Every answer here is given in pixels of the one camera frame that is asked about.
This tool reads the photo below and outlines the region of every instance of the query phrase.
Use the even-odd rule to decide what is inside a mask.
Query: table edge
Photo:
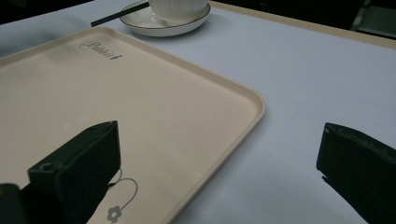
[[[380,36],[375,36],[375,35],[367,35],[367,34],[357,33],[357,32],[353,32],[353,31],[343,30],[340,28],[321,25],[321,24],[317,24],[317,23],[313,23],[313,22],[309,22],[309,21],[300,21],[300,20],[296,20],[293,18],[278,16],[275,14],[262,12],[259,10],[254,10],[254,9],[249,9],[249,8],[244,8],[244,7],[236,7],[236,6],[232,6],[232,5],[228,5],[228,4],[224,4],[224,3],[220,3],[220,2],[214,2],[214,1],[208,1],[208,2],[212,7],[225,9],[225,10],[229,10],[229,11],[244,14],[244,15],[249,15],[249,16],[252,16],[255,18],[260,18],[260,19],[268,20],[268,21],[280,22],[280,23],[284,23],[287,25],[304,28],[306,30],[321,32],[323,34],[328,34],[328,35],[335,35],[338,37],[348,38],[348,39],[352,39],[352,40],[357,40],[357,41],[360,41],[363,43],[373,44],[373,45],[377,45],[380,47],[396,49],[396,40],[393,40],[393,39],[388,39],[385,37],[380,37]]]

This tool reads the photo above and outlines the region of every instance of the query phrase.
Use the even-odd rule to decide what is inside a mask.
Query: beige tray
[[[90,223],[112,223],[117,206],[113,223],[166,223],[264,109],[258,93],[226,77],[91,28],[0,60],[0,180],[23,188],[30,166],[87,127],[117,120],[122,174]]]

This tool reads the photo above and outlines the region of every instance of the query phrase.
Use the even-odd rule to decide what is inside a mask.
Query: white saucer
[[[134,7],[131,4],[123,10]],[[171,26],[158,18],[151,7],[146,7],[136,12],[120,17],[120,20],[134,33],[148,36],[172,36],[185,34],[199,27],[206,21],[210,12],[210,5],[207,4],[202,14],[195,20],[186,24]]]

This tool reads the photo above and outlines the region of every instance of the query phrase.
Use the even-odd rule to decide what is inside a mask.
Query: cup
[[[196,20],[207,0],[148,0],[151,10],[169,25],[181,25]]]

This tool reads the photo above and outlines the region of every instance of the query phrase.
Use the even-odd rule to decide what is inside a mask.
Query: chopstick
[[[117,12],[117,13],[115,13],[113,15],[104,17],[104,18],[102,18],[100,20],[93,21],[93,22],[91,22],[91,27],[100,25],[100,24],[105,23],[107,21],[115,20],[116,18],[119,18],[119,17],[125,16],[125,15],[128,15],[130,13],[136,12],[136,11],[138,11],[140,9],[145,8],[145,7],[149,7],[149,2],[145,2],[145,3],[137,5],[135,7],[127,8],[127,9],[121,11],[121,12]]]

